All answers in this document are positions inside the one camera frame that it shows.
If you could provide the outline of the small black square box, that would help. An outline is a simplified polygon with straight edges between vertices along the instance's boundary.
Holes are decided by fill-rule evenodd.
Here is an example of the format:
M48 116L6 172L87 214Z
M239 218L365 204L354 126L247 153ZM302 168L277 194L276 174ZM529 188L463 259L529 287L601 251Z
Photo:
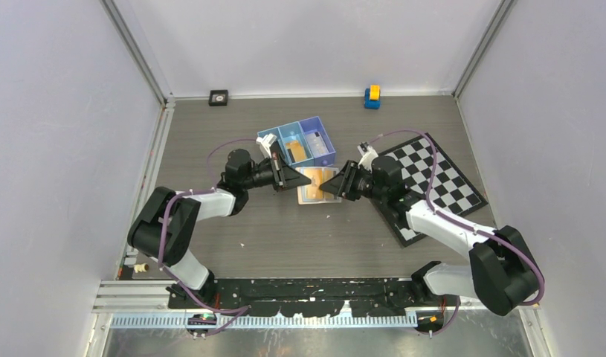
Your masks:
M226 106L228 104L229 91L227 89L211 90L208 98L209 106Z

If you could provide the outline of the orange item in tray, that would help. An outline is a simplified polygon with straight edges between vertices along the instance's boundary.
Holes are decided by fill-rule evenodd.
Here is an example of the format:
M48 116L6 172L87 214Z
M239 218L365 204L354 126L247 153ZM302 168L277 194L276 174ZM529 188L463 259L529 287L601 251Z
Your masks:
M293 163L305 161L307 159L305 148L299 141L287 142L286 149Z

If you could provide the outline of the blue and yellow toy block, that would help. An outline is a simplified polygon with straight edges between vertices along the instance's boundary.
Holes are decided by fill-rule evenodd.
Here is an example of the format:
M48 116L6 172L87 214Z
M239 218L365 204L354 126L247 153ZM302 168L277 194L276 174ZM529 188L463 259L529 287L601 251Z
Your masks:
M381 106L381 87L379 85L371 85L364 92L364 108L379 109Z

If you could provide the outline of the blue three-compartment organizer tray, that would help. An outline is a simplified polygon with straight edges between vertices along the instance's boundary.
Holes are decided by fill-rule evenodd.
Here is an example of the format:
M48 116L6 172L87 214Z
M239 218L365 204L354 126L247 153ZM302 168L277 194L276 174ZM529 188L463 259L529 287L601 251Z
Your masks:
M307 132L319 131L327 145L329 153L314 157L307 144L305 134ZM331 167L335 164L336 150L328 136L328 133L323 125L322 120L318 116L311 118L298 120L292 123L283 124L270 129L264 129L259 131L257 136L264 136L268 133L272 133L277 136L277 143L280 145L281 150L285 156L285 159L289 166L293 168L297 167ZM305 161L293 163L286 149L286 143L289 141L299 141L305 148L307 159Z

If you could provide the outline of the clear item in tray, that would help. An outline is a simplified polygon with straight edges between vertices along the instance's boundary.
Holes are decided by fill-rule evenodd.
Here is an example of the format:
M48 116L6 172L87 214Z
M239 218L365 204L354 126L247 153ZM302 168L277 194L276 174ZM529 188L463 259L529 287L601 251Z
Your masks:
M305 137L314 157L324 156L329 153L323 136L319 131L307 132Z

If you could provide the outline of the small beige spool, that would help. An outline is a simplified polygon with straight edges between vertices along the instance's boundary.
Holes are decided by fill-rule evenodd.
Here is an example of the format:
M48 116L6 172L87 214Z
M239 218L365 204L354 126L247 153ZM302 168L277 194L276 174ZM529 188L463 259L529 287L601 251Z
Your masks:
M134 274L140 274L140 273L148 272L149 271L149 265L146 264L146 263L135 264L135 265L133 265L132 270L133 270Z

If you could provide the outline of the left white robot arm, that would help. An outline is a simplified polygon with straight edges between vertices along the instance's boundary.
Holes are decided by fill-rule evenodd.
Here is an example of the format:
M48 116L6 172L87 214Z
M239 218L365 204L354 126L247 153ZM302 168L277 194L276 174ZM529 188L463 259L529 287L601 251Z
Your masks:
M255 162L245 149L235 149L217 185L200 193L157 187L132 223L128 246L152 258L187 287L187 298L198 308L214 302L213 272L190 251L197 222L238 214L249 200L248 191L270 186L276 191L310 184L311 180L290 167L278 150Z

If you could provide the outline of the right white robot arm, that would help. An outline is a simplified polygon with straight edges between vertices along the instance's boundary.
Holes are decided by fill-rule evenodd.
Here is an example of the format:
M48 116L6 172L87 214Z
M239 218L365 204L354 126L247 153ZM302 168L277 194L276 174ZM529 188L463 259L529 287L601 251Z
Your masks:
M441 295L457 295L478 299L504 316L544 296L544 276L517 229L490 228L445 211L411 190L392 158L377 157L369 168L348 161L320 189L350 201L370 199L400 228L429 236L467 260L465 266L433 262L414 273L412 296L422 305L431 305Z

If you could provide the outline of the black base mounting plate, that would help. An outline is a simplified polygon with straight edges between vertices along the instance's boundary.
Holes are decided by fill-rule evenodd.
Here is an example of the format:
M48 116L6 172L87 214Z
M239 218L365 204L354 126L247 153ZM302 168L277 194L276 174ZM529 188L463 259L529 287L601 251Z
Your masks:
M271 318L334 317L349 309L357 318L398 317L407 308L425 307L440 314L455 309L459 299L438 296L410 278L219 278L206 292L187 292L178 283L168 286L171 309L210 307L234 316Z

